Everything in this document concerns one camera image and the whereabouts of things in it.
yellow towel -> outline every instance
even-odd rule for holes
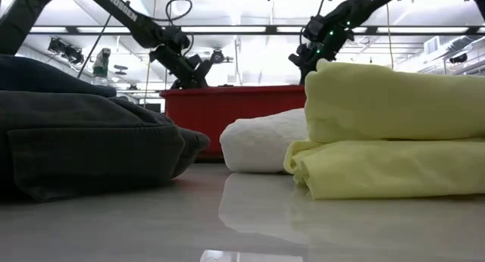
[[[306,78],[309,141],[291,144],[284,162],[313,198],[485,193],[485,142],[472,139],[485,132],[483,77],[323,60],[317,69]]]
[[[306,78],[310,140],[467,139],[485,133],[485,79],[318,62]]]

white cloth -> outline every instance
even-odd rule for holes
[[[235,172],[277,173],[289,144],[307,138],[302,108],[267,117],[238,119],[221,134],[227,167]]]

bottle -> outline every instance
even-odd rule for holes
[[[108,65],[109,65],[109,56],[111,55],[111,49],[103,48],[99,54],[96,56],[96,61],[92,66],[92,74],[93,78],[91,84],[97,86],[107,86],[108,80]]]

stack of folded cloth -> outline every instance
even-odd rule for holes
[[[319,61],[285,169],[314,199],[485,192],[485,80]]]

ceiling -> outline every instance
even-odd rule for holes
[[[1,12],[12,0],[2,0]],[[130,0],[132,8],[143,14],[166,18],[165,4],[169,0]],[[310,16],[317,11],[320,0],[192,0],[193,9],[185,18],[177,20],[178,25],[305,25]],[[326,0],[322,14],[332,11],[345,0]],[[187,3],[177,3],[172,9],[174,15],[183,13]],[[475,3],[464,0],[400,0],[389,4],[390,25],[482,25]],[[43,11],[37,21],[42,25],[77,25],[102,26],[108,13],[92,0],[54,0]],[[113,19],[110,26],[120,26]],[[387,25],[386,7],[376,11],[365,25]],[[45,55],[50,55],[47,46],[52,36],[29,35],[25,45]],[[96,36],[57,36],[65,42],[79,47],[84,55],[88,55]],[[355,38],[337,55],[338,61],[390,65],[390,44],[394,64],[400,64],[412,55],[422,51],[423,42],[430,36],[379,36]],[[189,55],[200,54],[207,57],[214,48],[222,49],[224,55],[236,57],[235,40],[240,41],[237,52],[239,78],[243,85],[280,85],[297,83],[299,70],[290,61],[288,55],[296,50],[299,44],[298,36],[195,36],[194,46]],[[117,82],[111,80],[111,85],[120,89],[128,87],[128,83],[137,83],[141,89],[165,89],[174,80],[166,76],[164,67],[158,62],[148,66],[148,49],[140,47],[130,36],[103,36],[96,47],[95,55],[102,48],[110,48],[111,76],[116,70],[115,64],[129,67],[127,75]],[[54,57],[60,62],[62,58]],[[236,78],[236,64],[223,63],[213,66],[207,79],[209,85],[225,84]]]

